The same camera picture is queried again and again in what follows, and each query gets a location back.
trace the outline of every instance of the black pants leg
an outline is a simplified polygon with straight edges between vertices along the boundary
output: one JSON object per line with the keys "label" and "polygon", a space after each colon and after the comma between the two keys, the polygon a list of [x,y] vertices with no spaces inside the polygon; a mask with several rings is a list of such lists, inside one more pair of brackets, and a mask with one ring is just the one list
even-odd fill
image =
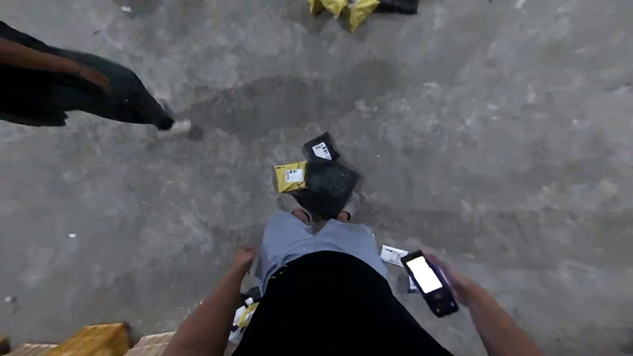
{"label": "black pants leg", "polygon": [[133,124],[152,124],[159,130],[168,130],[174,123],[163,107],[147,91],[136,74],[119,64],[87,53],[57,50],[58,54],[79,63],[92,66],[105,74],[110,80],[110,93],[105,94],[99,88],[90,88],[92,84],[73,83],[72,79],[64,85],[56,86],[51,101],[65,111],[82,110],[112,120]]}

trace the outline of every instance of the light blue pants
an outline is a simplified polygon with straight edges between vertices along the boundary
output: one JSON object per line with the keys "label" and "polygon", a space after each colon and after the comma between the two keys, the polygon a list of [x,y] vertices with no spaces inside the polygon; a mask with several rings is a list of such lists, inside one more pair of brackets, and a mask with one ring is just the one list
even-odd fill
{"label": "light blue pants", "polygon": [[387,267],[377,252],[372,230],[365,224],[347,224],[332,219],[312,235],[312,226],[302,223],[293,214],[278,212],[268,220],[255,271],[262,293],[266,291],[268,279],[279,268],[317,251],[347,253],[373,267],[381,276],[387,276]]}

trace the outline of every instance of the white paper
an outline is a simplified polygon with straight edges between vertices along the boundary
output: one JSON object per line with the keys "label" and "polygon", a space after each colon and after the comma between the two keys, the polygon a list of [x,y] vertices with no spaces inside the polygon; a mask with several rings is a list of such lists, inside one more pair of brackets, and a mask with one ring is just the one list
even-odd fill
{"label": "white paper", "polygon": [[411,276],[409,276],[409,290],[410,291],[416,291],[418,290],[418,287],[415,285],[415,283],[413,282],[413,278],[411,278]]}
{"label": "white paper", "polygon": [[285,181],[288,183],[303,182],[303,169],[289,169],[285,171]]}
{"label": "white paper", "polygon": [[314,151],[317,157],[325,158],[326,160],[332,160],[332,156],[330,156],[330,151],[328,151],[325,142],[321,142],[316,146],[312,146],[312,151]]}
{"label": "white paper", "polygon": [[407,256],[408,254],[409,251],[400,250],[399,248],[387,245],[382,245],[382,251],[380,251],[380,257],[383,261],[400,267],[404,267],[402,262],[400,262],[400,258]]}

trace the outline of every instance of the gray sneaker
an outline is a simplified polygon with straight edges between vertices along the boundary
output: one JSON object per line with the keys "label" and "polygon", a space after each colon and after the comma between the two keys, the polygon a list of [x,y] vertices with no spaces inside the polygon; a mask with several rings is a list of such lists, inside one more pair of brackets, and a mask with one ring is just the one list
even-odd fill
{"label": "gray sneaker", "polygon": [[292,194],[279,194],[277,196],[277,207],[279,208],[279,210],[287,213],[292,213],[293,210],[299,208],[303,210],[304,213],[306,213],[309,222],[312,222],[312,214],[307,211],[307,209],[302,207]]}
{"label": "gray sneaker", "polygon": [[341,210],[342,212],[346,212],[349,214],[349,219],[351,220],[358,211],[358,207],[360,206],[360,195],[357,192],[353,191],[352,195],[349,196],[348,202],[345,203],[345,206]]}

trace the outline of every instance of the yellow package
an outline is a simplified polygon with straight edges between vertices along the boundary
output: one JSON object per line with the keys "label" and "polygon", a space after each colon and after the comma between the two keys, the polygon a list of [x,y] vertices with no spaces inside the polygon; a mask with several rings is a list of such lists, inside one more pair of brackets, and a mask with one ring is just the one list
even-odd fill
{"label": "yellow package", "polygon": [[321,3],[334,17],[339,17],[343,8],[347,6],[348,0],[321,0]]}
{"label": "yellow package", "polygon": [[123,323],[84,326],[47,356],[123,356],[130,348]]}
{"label": "yellow package", "polygon": [[280,193],[295,191],[306,187],[306,166],[308,162],[276,165],[277,190]]}
{"label": "yellow package", "polygon": [[312,15],[318,15],[323,10],[325,10],[325,7],[323,6],[323,3],[321,3],[321,0],[308,0],[308,2],[310,3],[310,13]]}
{"label": "yellow package", "polygon": [[369,15],[376,10],[380,4],[378,0],[357,0],[350,5],[346,12],[349,12],[349,30],[354,32]]}

